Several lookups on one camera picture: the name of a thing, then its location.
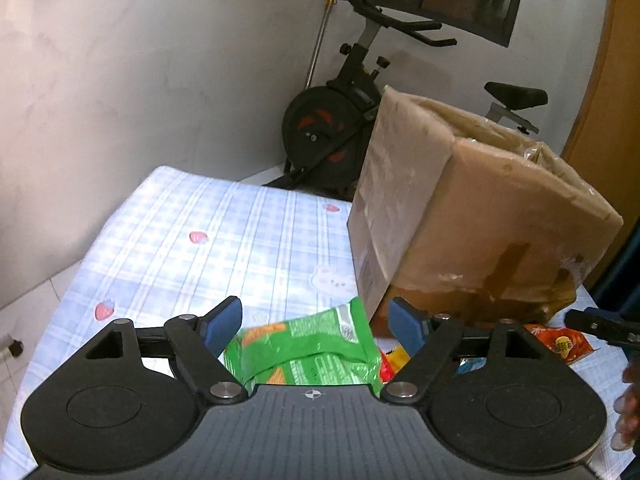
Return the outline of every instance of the barcode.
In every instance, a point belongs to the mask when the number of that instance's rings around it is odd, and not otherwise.
[[[356,335],[353,333],[353,329],[349,326],[340,325],[340,334],[349,342],[355,343],[358,341]]]

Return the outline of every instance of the human hand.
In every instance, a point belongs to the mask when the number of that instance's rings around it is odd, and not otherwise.
[[[630,386],[613,403],[613,409],[620,414],[616,434],[611,439],[611,448],[615,451],[630,449],[640,437],[640,360],[625,368],[622,382]]]

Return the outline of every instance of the cardboard box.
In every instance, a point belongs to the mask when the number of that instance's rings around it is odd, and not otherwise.
[[[543,142],[390,87],[348,220],[377,334],[395,296],[465,322],[544,322],[575,300],[621,226]]]

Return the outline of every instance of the tiled floor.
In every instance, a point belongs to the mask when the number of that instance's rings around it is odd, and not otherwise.
[[[242,182],[260,186],[281,175],[282,165]],[[18,358],[12,357],[8,350],[0,352],[0,446],[27,364],[79,265],[79,262],[73,264],[0,310],[0,336],[8,333],[24,344],[24,352]]]

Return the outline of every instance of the white wall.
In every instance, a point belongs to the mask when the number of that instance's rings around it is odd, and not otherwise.
[[[283,161],[317,4],[0,0],[0,306],[78,260],[158,165]]]
[[[508,49],[444,27],[430,48],[383,30],[401,91],[484,114],[497,80],[547,90],[523,112],[560,151],[593,65],[606,0],[522,0]],[[284,153],[322,0],[0,0],[0,306],[84,254],[160,164],[240,179]],[[315,83],[364,19],[338,4]]]
[[[492,98],[487,81],[543,88],[545,107],[524,110],[540,128],[541,140],[560,152],[574,124],[595,59],[607,0],[521,0],[508,48],[468,32],[443,27],[433,38],[458,45],[431,48],[395,30],[382,30],[372,45],[369,66],[385,56],[391,66],[378,77],[400,91],[420,94],[484,115]],[[415,16],[396,12],[402,19]],[[319,60],[315,84],[337,73],[339,46],[356,41],[364,19],[348,4],[337,5]]]

